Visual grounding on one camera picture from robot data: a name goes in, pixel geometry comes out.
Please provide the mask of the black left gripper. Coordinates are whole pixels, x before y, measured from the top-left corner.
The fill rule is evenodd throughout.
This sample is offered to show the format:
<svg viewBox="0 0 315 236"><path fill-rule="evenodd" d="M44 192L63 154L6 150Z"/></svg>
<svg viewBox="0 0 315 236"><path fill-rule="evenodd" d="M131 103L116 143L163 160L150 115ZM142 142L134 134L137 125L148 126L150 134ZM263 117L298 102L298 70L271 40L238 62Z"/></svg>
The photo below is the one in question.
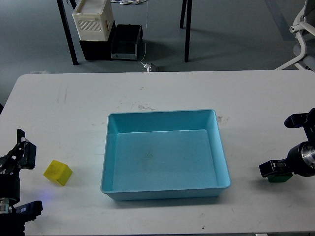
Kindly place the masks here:
<svg viewBox="0 0 315 236"><path fill-rule="evenodd" d="M26 137L22 129L17 129L17 144L7 155L0 158L0 197L8 198L9 203L20 201L20 169L32 170L35 167L36 146ZM34 221L43 211L42 201L33 201L9 211L13 219L20 223Z"/></svg>

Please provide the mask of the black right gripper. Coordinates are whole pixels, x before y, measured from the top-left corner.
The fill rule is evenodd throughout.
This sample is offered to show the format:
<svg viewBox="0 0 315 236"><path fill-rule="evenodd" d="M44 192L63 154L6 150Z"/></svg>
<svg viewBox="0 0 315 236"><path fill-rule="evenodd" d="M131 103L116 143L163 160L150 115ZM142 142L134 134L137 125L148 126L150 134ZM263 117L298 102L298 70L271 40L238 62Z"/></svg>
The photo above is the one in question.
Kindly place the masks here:
<svg viewBox="0 0 315 236"><path fill-rule="evenodd" d="M260 174L267 178L291 178L293 173L303 177L315 175L315 109L308 113L292 114L285 121L287 128L303 127L307 141L293 147L287 160L269 160L259 165Z"/></svg>

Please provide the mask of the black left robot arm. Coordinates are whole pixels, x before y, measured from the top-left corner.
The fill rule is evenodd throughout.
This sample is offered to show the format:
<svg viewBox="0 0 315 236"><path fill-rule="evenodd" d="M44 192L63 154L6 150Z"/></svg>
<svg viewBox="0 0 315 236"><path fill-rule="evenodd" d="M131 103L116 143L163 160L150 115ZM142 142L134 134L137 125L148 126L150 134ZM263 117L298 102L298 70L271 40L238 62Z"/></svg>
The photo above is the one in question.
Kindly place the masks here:
<svg viewBox="0 0 315 236"><path fill-rule="evenodd" d="M2 236L24 236L25 223L33 221L43 211L42 201L33 201L22 206L20 201L21 169L35 167L36 146L17 129L17 143L7 155L0 158L0 234Z"/></svg>

